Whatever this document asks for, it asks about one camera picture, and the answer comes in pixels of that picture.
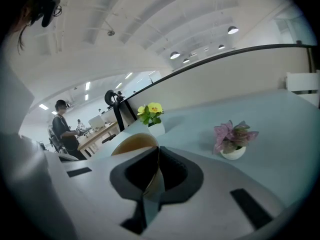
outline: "pink plant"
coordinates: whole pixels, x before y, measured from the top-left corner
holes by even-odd
[[[221,126],[215,126],[216,144],[214,145],[214,152],[217,154],[223,150],[223,153],[229,154],[247,146],[259,133],[258,131],[248,131],[249,128],[250,126],[245,121],[233,127],[231,120],[222,123]]]

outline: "wooden desk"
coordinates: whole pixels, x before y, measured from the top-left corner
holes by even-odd
[[[92,150],[92,148],[90,148],[90,146],[117,125],[118,122],[108,123],[100,130],[91,133],[89,137],[83,138],[83,140],[79,143],[78,150],[86,157],[88,156],[88,151],[86,149],[89,149],[94,154],[95,152]]]

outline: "ceiling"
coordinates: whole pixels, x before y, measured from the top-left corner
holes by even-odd
[[[76,100],[69,90],[88,81],[114,89],[129,72],[172,71],[193,51],[209,48],[198,60],[220,52],[220,44],[233,49],[285,1],[61,0],[62,15],[47,28],[40,21],[28,27],[20,54],[18,34],[12,36],[6,57],[33,93],[35,109],[59,94]],[[239,32],[229,35],[230,26]],[[170,60],[173,51],[181,56]]]

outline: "computer monitor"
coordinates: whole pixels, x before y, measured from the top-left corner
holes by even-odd
[[[105,126],[105,122],[102,120],[100,115],[97,115],[89,120],[89,124],[91,125],[93,130],[98,130],[101,127]]]

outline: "desk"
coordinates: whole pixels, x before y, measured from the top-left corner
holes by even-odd
[[[95,152],[92,150],[90,145],[93,145],[99,138],[108,133],[112,128],[116,127],[117,125],[118,122],[107,123],[100,130],[91,133],[88,137],[84,137],[79,143],[78,150],[86,157],[88,155],[88,151],[86,149],[89,149],[91,153],[94,154]]]
[[[287,90],[274,90],[166,111],[161,115],[166,133],[160,146],[176,148],[229,163],[274,193],[289,207],[313,186],[320,165],[320,110]],[[245,154],[229,161],[212,154],[214,126],[245,120],[258,137]],[[110,156],[121,141],[148,128],[135,121],[91,159]]]

